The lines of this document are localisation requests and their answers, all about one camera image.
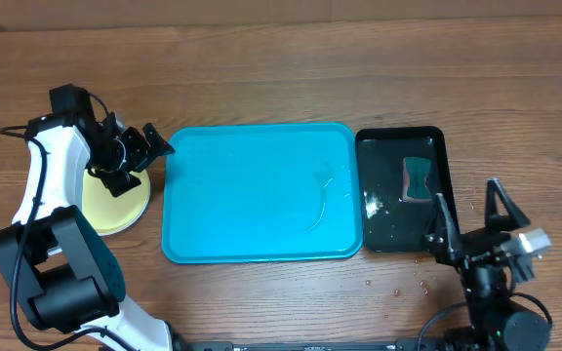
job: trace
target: wooden table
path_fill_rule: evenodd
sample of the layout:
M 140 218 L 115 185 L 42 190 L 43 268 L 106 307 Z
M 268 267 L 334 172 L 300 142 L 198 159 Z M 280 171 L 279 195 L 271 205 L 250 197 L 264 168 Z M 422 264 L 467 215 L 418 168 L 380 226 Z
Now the wooden table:
M 552 346 L 562 349 L 562 18 L 0 33 L 0 127 L 50 111 L 48 90 L 70 82 L 164 136 L 290 121 L 341 121 L 354 132 L 438 126 L 462 230 L 482 226 L 485 179 L 498 176 L 550 233 L 552 252 L 521 291 L 549 307 Z M 0 136 L 0 228 L 20 204 L 28 164 L 22 142 Z M 189 340 L 392 339 L 417 335 L 462 300 L 453 269 L 423 253 L 177 266 L 160 248 L 164 166 L 150 168 L 153 199 L 141 221 L 105 242 L 129 295 Z M 19 349 L 8 294 L 0 277 L 0 349 Z M 24 326 L 34 340 L 61 338 Z M 68 349 L 95 348 L 84 338 Z

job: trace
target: round yellow base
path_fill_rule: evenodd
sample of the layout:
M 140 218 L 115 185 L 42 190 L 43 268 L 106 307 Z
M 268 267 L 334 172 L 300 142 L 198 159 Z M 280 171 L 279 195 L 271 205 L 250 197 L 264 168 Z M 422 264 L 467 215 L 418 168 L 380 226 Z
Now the round yellow base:
M 146 171 L 132 172 L 141 185 L 115 198 L 100 179 L 84 172 L 82 214 L 101 236 L 125 230 L 141 217 L 151 197 L 151 182 Z

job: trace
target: water droplet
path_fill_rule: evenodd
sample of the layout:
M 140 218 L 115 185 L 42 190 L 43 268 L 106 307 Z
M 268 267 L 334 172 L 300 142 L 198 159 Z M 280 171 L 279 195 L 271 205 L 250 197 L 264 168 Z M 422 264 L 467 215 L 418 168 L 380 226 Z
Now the water droplet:
M 428 294 L 428 283 L 426 281 L 420 282 L 420 288 L 424 289 L 424 294 Z
M 371 194 L 370 196 L 366 196 L 365 205 L 366 205 L 366 217 L 368 219 L 372 218 L 377 212 L 382 208 L 382 201 L 377 197 L 375 194 Z

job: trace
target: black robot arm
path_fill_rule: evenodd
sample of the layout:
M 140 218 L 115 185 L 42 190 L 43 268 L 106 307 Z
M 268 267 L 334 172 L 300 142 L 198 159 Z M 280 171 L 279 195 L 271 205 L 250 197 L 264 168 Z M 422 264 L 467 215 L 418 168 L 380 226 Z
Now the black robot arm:
M 98 177 L 112 196 L 120 196 L 141 184 L 131 171 L 142 172 L 157 157 L 174 153 L 150 123 L 142 127 L 144 136 L 133 127 L 125 127 L 115 112 L 108 112 L 102 101 L 85 89 L 72 84 L 51 89 L 52 113 L 27 123 L 25 139 L 56 127 L 76 127 L 90 148 L 87 169 Z M 105 118 L 97 121 L 91 98 L 105 108 Z
M 506 214 L 500 214 L 500 199 Z M 470 326 L 447 331 L 443 350 L 543 350 L 550 338 L 552 320 L 534 297 L 514 292 L 517 284 L 533 274 L 533 257 L 551 245 L 543 229 L 515 231 L 530 220 L 510 200 L 500 182 L 489 179 L 485 205 L 485 227 L 461 235 L 441 194 L 434 198 L 434 218 L 424 244 L 435 261 L 455 267 L 461 275 Z M 511 271 L 507 284 L 505 269 Z M 515 295 L 535 302 L 545 318 L 514 302 Z

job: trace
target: black cable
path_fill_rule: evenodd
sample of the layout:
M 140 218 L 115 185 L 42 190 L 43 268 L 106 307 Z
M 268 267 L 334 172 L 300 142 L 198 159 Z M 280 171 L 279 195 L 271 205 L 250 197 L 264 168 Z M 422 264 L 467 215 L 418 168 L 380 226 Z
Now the black cable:
M 511 264 L 511 262 L 508 263 L 508 270 L 511 271 L 511 283 L 510 283 L 510 287 L 508 288 L 508 296 L 511 297 L 513 296 L 513 293 L 515 293 L 515 276 L 513 273 L 513 265 Z
M 101 99 L 93 93 L 88 93 L 88 96 L 95 99 L 103 107 L 103 110 L 105 111 L 105 118 L 109 118 L 109 110 L 107 109 L 107 106 L 105 106 L 105 103 L 103 103 L 103 101 L 101 101 Z
M 426 324 L 424 324 L 424 327 L 421 328 L 420 331 L 420 335 L 418 336 L 418 342 L 416 343 L 416 351 L 420 351 L 421 350 L 421 346 L 422 346 L 422 338 L 424 337 L 424 335 L 426 334 L 426 332 L 428 331 L 428 329 L 430 328 L 430 326 L 439 321 L 440 319 L 448 316 L 452 311 L 464 307 L 467 305 L 467 302 L 459 302 L 459 303 L 455 303 L 452 306 L 448 306 L 446 308 L 444 308 L 443 310 L 435 313 L 434 316 L 432 316 L 428 322 L 426 322 Z
M 550 316 L 550 311 L 547 310 L 547 308 L 543 305 L 543 303 L 538 298 L 536 298 L 532 295 L 528 295 L 527 293 L 521 293 L 521 292 L 516 292 L 516 293 L 513 294 L 513 296 L 524 297 L 527 300 L 535 303 L 537 305 L 537 307 L 539 307 L 539 309 L 543 312 L 543 314 L 545 315 L 545 318 L 547 319 L 547 323 L 552 328 L 552 325 L 554 324 L 554 322 L 552 321 L 552 316 Z
M 18 130 L 26 130 L 27 126 L 10 126 L 10 127 L 4 127 L 4 128 L 0 128 L 0 135 L 4 135 L 4 136 L 8 136 L 8 137 L 20 137 L 22 139 L 25 139 L 25 136 L 19 133 L 13 133 L 10 131 L 18 131 Z
M 0 133 L 4 136 L 20 137 L 24 139 L 23 135 L 9 132 L 11 130 L 23 129 L 23 127 L 24 126 L 5 127 L 0 129 Z M 23 232 L 20 235 L 19 248 L 17 249 L 17 255 L 15 256 L 15 266 L 12 274 L 12 283 L 11 283 L 11 290 L 10 290 L 10 320 L 12 321 L 12 327 L 15 330 L 15 334 L 19 338 L 20 342 L 22 342 L 25 346 L 33 350 L 51 351 L 60 348 L 66 344 L 69 344 L 72 341 L 84 335 L 87 335 L 92 332 L 98 332 L 100 333 L 101 337 L 105 335 L 111 338 L 112 340 L 114 340 L 114 342 L 119 344 L 123 349 L 127 351 L 136 351 L 136 349 L 129 346 L 127 343 L 125 343 L 125 341 L 123 341 L 112 331 L 109 331 L 108 329 L 98 328 L 98 327 L 88 328 L 81 332 L 75 333 L 61 341 L 55 342 L 51 345 L 39 345 L 37 343 L 34 343 L 29 338 L 27 338 L 27 336 L 21 329 L 19 323 L 19 315 L 17 313 L 17 295 L 19 292 L 20 263 L 22 259 L 23 248 L 25 247 L 25 244 L 27 243 L 27 238 L 29 236 L 29 229 L 31 227 L 32 222 L 36 218 L 36 214 L 38 213 L 38 208 L 40 207 L 40 200 L 43 195 L 43 190 L 45 187 L 45 179 L 47 177 L 47 151 L 45 150 L 43 144 L 40 143 L 40 141 L 36 140 L 35 138 L 31 138 L 29 141 L 33 142 L 40 150 L 41 166 L 40 166 L 40 176 L 38 177 L 38 185 L 36 186 L 36 196 L 34 196 L 33 199 L 33 204 L 31 207 L 31 211 L 29 213 L 29 218 L 27 219 L 27 222 L 25 223 L 25 227 L 23 228 Z

